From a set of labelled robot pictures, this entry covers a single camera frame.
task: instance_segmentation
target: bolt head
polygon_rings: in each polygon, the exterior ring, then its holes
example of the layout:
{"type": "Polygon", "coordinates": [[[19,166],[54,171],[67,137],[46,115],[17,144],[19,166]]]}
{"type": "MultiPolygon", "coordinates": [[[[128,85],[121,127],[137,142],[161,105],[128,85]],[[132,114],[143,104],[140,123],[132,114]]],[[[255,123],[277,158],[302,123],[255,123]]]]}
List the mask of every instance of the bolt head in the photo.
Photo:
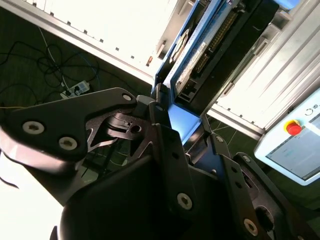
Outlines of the bolt head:
{"type": "Polygon", "coordinates": [[[127,100],[127,101],[131,101],[132,100],[132,97],[131,96],[129,96],[128,94],[122,94],[122,97],[125,99],[125,100],[127,100]]]}
{"type": "Polygon", "coordinates": [[[78,146],[78,143],[74,138],[69,136],[64,136],[59,139],[59,146],[64,150],[70,151],[70,150],[76,149],[78,146]]]}
{"type": "Polygon", "coordinates": [[[22,125],[23,131],[27,134],[38,135],[45,131],[45,127],[38,121],[26,121],[22,125]]]}
{"type": "Polygon", "coordinates": [[[160,105],[155,106],[158,110],[163,111],[164,109],[160,105]]]}

